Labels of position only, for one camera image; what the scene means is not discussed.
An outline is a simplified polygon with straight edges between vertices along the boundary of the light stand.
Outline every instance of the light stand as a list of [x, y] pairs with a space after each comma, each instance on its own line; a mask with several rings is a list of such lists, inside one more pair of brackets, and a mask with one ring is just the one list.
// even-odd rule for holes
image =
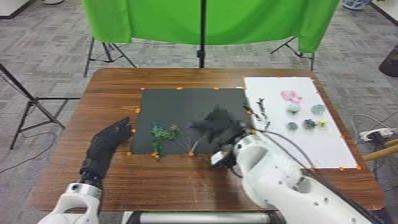
[[205, 68], [207, 61], [207, 6], [208, 0], [201, 0], [201, 40], [200, 40], [200, 50], [198, 50], [198, 58], [200, 58], [200, 68]]
[[[24, 111], [24, 117], [22, 117], [18, 129], [17, 129], [17, 134], [15, 134], [15, 138], [13, 138], [13, 143], [11, 143], [11, 147], [9, 147], [9, 149], [13, 150], [15, 149], [15, 145], [17, 145], [17, 139], [18, 139], [18, 136], [20, 136], [22, 132], [29, 131], [31, 129], [41, 127], [43, 125], [47, 125], [50, 123], [59, 124], [63, 129], [66, 128], [63, 123], [59, 122], [59, 119], [57, 119], [59, 118], [59, 114], [61, 114], [61, 111], [63, 111], [63, 109], [66, 107], [68, 101], [70, 100], [79, 100], [81, 98], [34, 97], [2, 64], [0, 64], [0, 71], [2, 71], [2, 73], [6, 75], [6, 77], [8, 77], [8, 78], [2, 77], [6, 82], [9, 83], [13, 88], [18, 90], [18, 92], [22, 93], [22, 95], [29, 99], [27, 107], [25, 107], [25, 111]], [[56, 112], [56, 115], [52, 115], [50, 111], [47, 110], [47, 108], [41, 105], [41, 101], [50, 101], [50, 100], [63, 100], [65, 101], [63, 105], [59, 107], [59, 110]], [[43, 121], [41, 123], [34, 124], [29, 127], [24, 127], [27, 116], [31, 114], [31, 107], [36, 107], [40, 109], [40, 111], [43, 112], [43, 114], [45, 114], [45, 116], [49, 118], [49, 121]]]
[[310, 59], [311, 60], [311, 71], [315, 70], [315, 53], [311, 53], [311, 57], [306, 57], [304, 56], [304, 53], [303, 52], [297, 52], [297, 50], [292, 48], [292, 46], [290, 46], [290, 42], [295, 40], [295, 38], [297, 37], [292, 37], [290, 38], [290, 40], [285, 42], [285, 44], [278, 47], [278, 49], [271, 52], [271, 54], [274, 54], [278, 51], [280, 51], [280, 49], [287, 46], [288, 48], [290, 48], [290, 50], [294, 51], [294, 53], [295, 53], [295, 56], [299, 57], [299, 58], [306, 58], [306, 59]]
[[[89, 67], [91, 67], [91, 62], [93, 61], [102, 61], [105, 63], [114, 63], [118, 61], [120, 58], [127, 58], [127, 61], [130, 63], [130, 65], [137, 68], [134, 61], [130, 60], [121, 48], [118, 47], [118, 45], [114, 43], [102, 43], [104, 44], [104, 51], [105, 51], [105, 55], [107, 55], [107, 60], [93, 58], [93, 48], [95, 48], [95, 37], [91, 38], [91, 47], [89, 47], [89, 55], [88, 55], [88, 62], [86, 62], [86, 70], [84, 70], [84, 77], [88, 77], [88, 73], [89, 73]], [[112, 58], [111, 55], [111, 51], [116, 50], [121, 54], [121, 56], [118, 58]]]

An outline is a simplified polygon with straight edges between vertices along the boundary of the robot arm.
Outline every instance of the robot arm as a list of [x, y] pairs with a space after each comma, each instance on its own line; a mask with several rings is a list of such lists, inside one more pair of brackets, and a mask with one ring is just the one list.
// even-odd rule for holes
[[[132, 136], [130, 118], [125, 118], [95, 135], [81, 169], [81, 179], [68, 185], [52, 213], [40, 224], [98, 224], [104, 178], [120, 144]], [[73, 208], [86, 208], [84, 214], [66, 213]]]
[[226, 110], [217, 108], [192, 127], [210, 136], [221, 149], [233, 147], [233, 152], [216, 153], [214, 166], [239, 166], [246, 193], [262, 208], [280, 210], [287, 223], [383, 223], [326, 181], [304, 175], [301, 164], [281, 146], [260, 131], [258, 135], [248, 131]]
[[246, 193], [262, 208], [280, 210], [287, 223], [367, 224], [374, 222], [260, 135], [235, 145]]

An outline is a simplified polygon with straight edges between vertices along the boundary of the green screen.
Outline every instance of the green screen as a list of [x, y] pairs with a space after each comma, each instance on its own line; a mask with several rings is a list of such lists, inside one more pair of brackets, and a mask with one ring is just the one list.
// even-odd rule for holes
[[[228, 45], [299, 37], [317, 51], [338, 0], [208, 0], [207, 44]], [[96, 40], [132, 37], [200, 44], [201, 0], [84, 0]]]

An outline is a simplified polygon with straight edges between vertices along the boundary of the white paper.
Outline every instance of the white paper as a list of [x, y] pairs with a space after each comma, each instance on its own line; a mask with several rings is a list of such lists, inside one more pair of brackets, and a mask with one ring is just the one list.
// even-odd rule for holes
[[[267, 78], [267, 77], [248, 77], [246, 78], [246, 95], [249, 98], [249, 104], [255, 112], [262, 114], [258, 107], [258, 99], [264, 98], [265, 114], [271, 120], [272, 132], [278, 132], [290, 138], [290, 140], [301, 146], [317, 168], [356, 168], [358, 162], [352, 156], [352, 152], [347, 146], [347, 142], [342, 138], [342, 132], [333, 120], [329, 110], [322, 115], [315, 115], [311, 107], [317, 104], [326, 105], [320, 94], [317, 92], [313, 80], [308, 77], [287, 77], [287, 78]], [[281, 92], [295, 91], [303, 97], [301, 107], [303, 110], [294, 115], [287, 108], [292, 104], [283, 99]], [[313, 121], [326, 120], [327, 127], [317, 127], [313, 130], [303, 126], [304, 120]], [[258, 129], [265, 129], [265, 124], [256, 119], [255, 126]], [[292, 131], [287, 128], [288, 122], [295, 122], [299, 130]], [[292, 155], [297, 157], [304, 165], [310, 167], [308, 160], [292, 146], [290, 143], [276, 136], [280, 144], [287, 147]]]

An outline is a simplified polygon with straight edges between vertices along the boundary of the pink flower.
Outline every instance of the pink flower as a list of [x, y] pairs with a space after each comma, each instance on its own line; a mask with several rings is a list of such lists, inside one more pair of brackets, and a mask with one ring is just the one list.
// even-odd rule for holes
[[295, 91], [290, 91], [290, 90], [283, 91], [281, 95], [283, 95], [283, 99], [287, 101], [290, 101], [292, 103], [301, 103], [303, 102], [303, 97], [299, 96]]

